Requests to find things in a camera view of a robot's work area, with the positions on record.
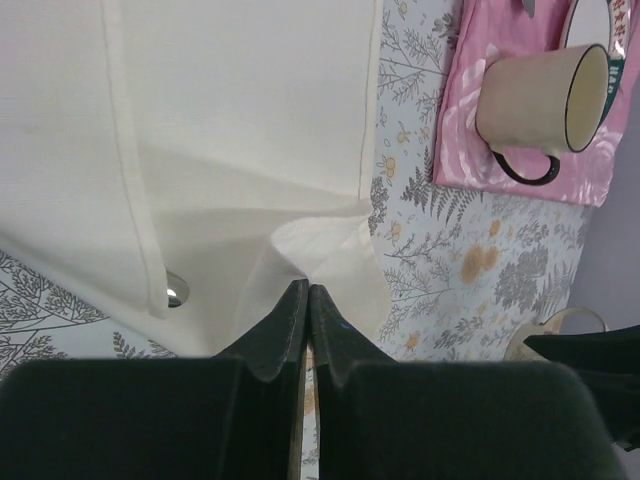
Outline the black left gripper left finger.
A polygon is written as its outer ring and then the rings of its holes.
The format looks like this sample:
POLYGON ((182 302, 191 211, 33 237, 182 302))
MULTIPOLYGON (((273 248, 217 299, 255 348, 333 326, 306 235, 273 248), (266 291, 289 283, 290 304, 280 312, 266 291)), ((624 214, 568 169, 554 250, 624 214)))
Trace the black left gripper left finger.
POLYGON ((5 479, 296 479, 308 284, 210 358, 45 360, 1 385, 5 479))

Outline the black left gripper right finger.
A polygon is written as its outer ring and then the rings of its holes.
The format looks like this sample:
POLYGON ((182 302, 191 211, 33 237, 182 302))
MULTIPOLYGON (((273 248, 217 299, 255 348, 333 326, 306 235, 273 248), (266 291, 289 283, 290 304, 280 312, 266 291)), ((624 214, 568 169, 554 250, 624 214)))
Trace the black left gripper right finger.
POLYGON ((398 362, 309 291, 323 479, 622 479, 587 387, 548 362, 398 362))

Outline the white cloth napkin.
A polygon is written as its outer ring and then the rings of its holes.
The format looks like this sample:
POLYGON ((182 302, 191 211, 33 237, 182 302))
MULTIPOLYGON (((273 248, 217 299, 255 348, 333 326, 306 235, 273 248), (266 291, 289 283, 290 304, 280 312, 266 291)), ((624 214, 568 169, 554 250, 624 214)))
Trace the white cloth napkin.
POLYGON ((379 1, 5 1, 1 337, 214 354, 294 280, 373 336, 379 1), (169 308, 166 271, 188 300, 169 308))

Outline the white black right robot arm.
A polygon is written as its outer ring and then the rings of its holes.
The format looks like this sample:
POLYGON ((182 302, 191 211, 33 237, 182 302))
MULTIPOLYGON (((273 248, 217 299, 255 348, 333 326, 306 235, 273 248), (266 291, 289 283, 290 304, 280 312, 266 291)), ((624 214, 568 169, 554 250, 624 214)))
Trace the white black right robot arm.
POLYGON ((543 359, 576 372, 589 388, 614 443, 639 447, 639 328, 576 335, 529 335, 543 359))

